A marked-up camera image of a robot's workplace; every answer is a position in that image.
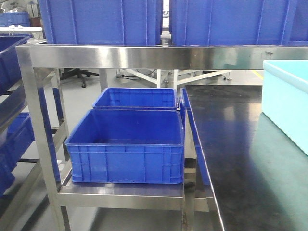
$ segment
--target office chair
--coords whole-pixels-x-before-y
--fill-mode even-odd
[[[87,71],[87,70],[80,70],[80,69],[77,69],[77,68],[76,69],[65,68],[64,72],[62,73],[60,80],[67,79],[67,78],[70,78],[72,76],[77,76],[82,81],[81,87],[85,88],[87,86],[87,84],[86,84],[86,79],[83,77],[83,75],[86,75],[87,77],[89,77],[89,76],[99,76],[99,74],[94,73],[94,72],[90,72],[90,71]]]

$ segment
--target metal shelf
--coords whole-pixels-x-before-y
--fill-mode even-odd
[[[168,209],[183,211],[183,230],[191,229],[194,211],[215,210],[215,201],[203,188],[195,192],[187,185],[122,185],[73,184],[70,180],[71,163],[61,172],[52,166],[55,152],[68,135],[65,108],[56,71],[53,80],[60,130],[52,136],[46,99],[39,70],[41,68],[98,68],[101,90],[107,86],[106,68],[114,69],[263,69],[265,59],[308,59],[307,47],[111,47],[94,45],[30,45],[17,47],[19,64],[38,153],[46,183],[55,227],[69,231],[66,206],[109,208]],[[185,152],[191,139],[186,119]]]
[[[45,86],[54,77],[53,69],[42,68],[35,71],[36,75],[40,76],[42,85]],[[18,87],[13,91],[2,103],[0,103],[0,133],[3,132],[14,119],[22,112],[27,106],[25,90],[22,82],[17,83]],[[64,141],[62,135],[63,128],[57,128],[54,136],[55,143]],[[10,202],[0,219],[0,230],[11,230],[14,227],[16,220],[19,218],[25,205],[27,204],[32,192],[34,191],[37,183],[42,177],[40,161],[35,163],[31,172],[23,182],[18,192]]]

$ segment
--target power cord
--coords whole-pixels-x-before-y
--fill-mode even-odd
[[[115,77],[116,78],[120,78],[120,79],[129,79],[129,80],[141,80],[141,78],[139,78],[139,77],[137,77],[137,76],[126,76],[126,75],[124,75],[124,74],[121,74],[121,71],[119,70],[119,75],[118,75],[118,73],[117,73],[117,71],[118,70],[116,70],[116,74],[115,74]],[[144,75],[146,75],[146,76],[149,76],[149,75],[151,75],[152,73],[154,73],[154,71],[156,71],[156,69],[155,70],[153,70],[152,72],[150,72],[150,73],[148,73],[148,74],[144,74]]]
[[[116,78],[120,78],[120,79],[129,79],[129,80],[140,80],[141,78],[137,77],[137,76],[126,76],[124,74],[121,74],[121,72],[119,73],[121,77],[118,76],[117,74],[117,70],[116,70],[116,74],[115,74],[115,77]]]

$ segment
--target crate rim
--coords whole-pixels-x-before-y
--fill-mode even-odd
[[[155,112],[163,112],[163,113],[167,113],[167,112],[172,112],[172,113],[176,113],[177,114],[177,118],[178,118],[178,122],[179,122],[179,128],[180,128],[180,143],[179,144],[142,144],[142,143],[138,143],[138,144],[127,144],[127,143],[117,143],[117,144],[112,144],[112,143],[70,143],[73,135],[77,132],[77,129],[80,126],[80,122],[83,121],[92,111],[106,111],[106,112],[110,112],[110,111],[134,111],[134,112],[138,112],[138,111],[155,111]],[[69,134],[68,138],[65,140],[64,143],[66,146],[69,147],[74,147],[74,146],[83,146],[83,147],[91,147],[91,146],[96,146],[96,147],[118,147],[118,146],[130,146],[130,147],[140,147],[142,146],[146,146],[146,147],[182,147],[184,145],[184,129],[183,129],[183,125],[181,123],[181,117],[180,117],[180,112],[177,110],[147,110],[147,109],[143,109],[143,110],[134,110],[134,109],[90,109],[88,110],[85,115],[79,120],[79,123],[74,127],[74,129],[72,130],[72,132]]]
[[[151,89],[151,90],[161,90],[161,89],[168,89],[168,90],[173,90],[173,93],[174,93],[174,106],[173,107],[149,107],[149,106],[99,106],[101,108],[96,108],[98,106],[96,106],[96,104],[98,103],[98,101],[101,99],[101,97],[109,90],[109,89],[134,89],[134,90],[145,90],[145,89]],[[132,109],[132,108],[137,108],[137,110],[142,110],[142,109],[147,109],[147,110],[151,110],[151,109],[154,109],[154,108],[170,108],[170,109],[177,109],[179,107],[179,102],[177,100],[177,91],[174,89],[174,88],[111,88],[111,87],[108,87],[108,88],[105,88],[101,94],[99,95],[99,97],[95,100],[95,102],[92,104],[92,107],[95,108],[95,109],[104,109],[104,108],[112,108],[112,109],[117,109],[119,107],[121,108],[124,108],[125,110],[128,109]]]
[[[303,78],[298,77],[297,75],[293,74],[290,71],[287,71],[275,65],[275,63],[280,63],[280,62],[307,63],[308,64],[308,60],[301,59],[301,60],[264,60],[263,61],[264,71],[274,74],[275,76],[279,77],[280,79],[287,82],[288,84],[291,84],[295,88],[300,89],[305,93],[308,93],[308,81]],[[279,73],[271,69],[277,70],[279,73],[283,73],[284,75],[279,75]]]
[[[6,53],[7,51],[13,49],[13,48],[16,48],[16,46],[19,46],[25,42],[27,42],[30,37],[29,36],[18,36],[18,35],[10,35],[10,36],[7,36],[7,35],[0,35],[0,38],[3,38],[3,37],[20,37],[21,39],[18,40],[16,43],[13,43],[11,46],[5,48],[4,50],[0,51],[0,57],[3,56],[4,53]]]

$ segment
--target black workbench top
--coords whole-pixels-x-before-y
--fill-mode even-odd
[[[261,112],[261,86],[186,86],[225,231],[308,231],[308,157]]]

